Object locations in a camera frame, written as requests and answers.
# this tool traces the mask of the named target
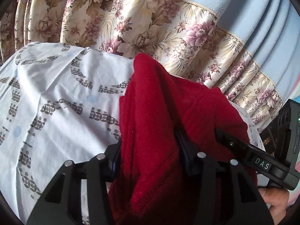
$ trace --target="red sweater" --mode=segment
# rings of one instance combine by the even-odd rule
[[[175,127],[218,161],[234,155],[217,143],[215,128],[249,142],[247,124],[219,88],[171,76],[151,57],[137,55],[120,98],[121,170],[109,191],[116,224],[191,223],[200,187],[184,177]]]

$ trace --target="white bedsheet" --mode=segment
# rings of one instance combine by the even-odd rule
[[[130,59],[60,43],[30,43],[0,68],[0,190],[23,223],[65,160],[88,161],[117,142],[132,74]],[[251,118],[232,105],[263,149]]]

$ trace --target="metal screw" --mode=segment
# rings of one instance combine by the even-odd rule
[[[105,156],[105,154],[103,154],[103,153],[97,155],[97,159],[98,159],[98,160],[104,160],[105,158],[106,158],[106,156]]]
[[[197,157],[199,157],[199,158],[205,158],[206,154],[204,152],[198,152],[197,153]]]
[[[69,166],[71,166],[72,164],[73,164],[73,161],[72,161],[72,160],[67,160],[67,161],[64,162],[64,165],[65,165],[66,167],[69,167]]]
[[[231,160],[230,160],[230,164],[233,165],[233,166],[238,165],[238,163],[239,163],[239,162],[238,162],[236,159],[231,159]]]

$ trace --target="floral fabric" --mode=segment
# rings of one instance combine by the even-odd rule
[[[28,44],[28,23],[29,23],[29,15],[31,8],[31,1],[27,0],[26,8],[25,8],[25,18],[24,18],[24,45]]]
[[[16,48],[22,38],[21,10],[19,4]],[[281,97],[244,50],[245,43],[219,28],[218,19],[210,9],[186,0],[27,0],[23,37],[25,45],[60,41],[126,58],[147,53],[174,75],[218,86],[261,131],[282,106]],[[2,38],[6,60],[13,44]]]
[[[28,42],[59,42],[67,0],[32,0]]]
[[[17,0],[13,0],[0,21],[0,51],[2,62],[15,53],[14,22],[17,9]]]
[[[181,75],[216,22],[183,0],[68,0],[60,41],[127,58],[144,52]]]
[[[28,0],[18,0],[18,6],[15,19],[15,50],[24,46],[24,18]]]
[[[227,99],[247,110],[262,132],[283,103],[275,84],[243,47],[237,36],[216,26],[182,76],[209,88],[219,87]]]

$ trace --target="human hand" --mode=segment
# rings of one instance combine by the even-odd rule
[[[264,202],[271,204],[269,211],[274,224],[277,225],[287,213],[286,208],[290,193],[287,190],[278,188],[260,188],[258,191]]]

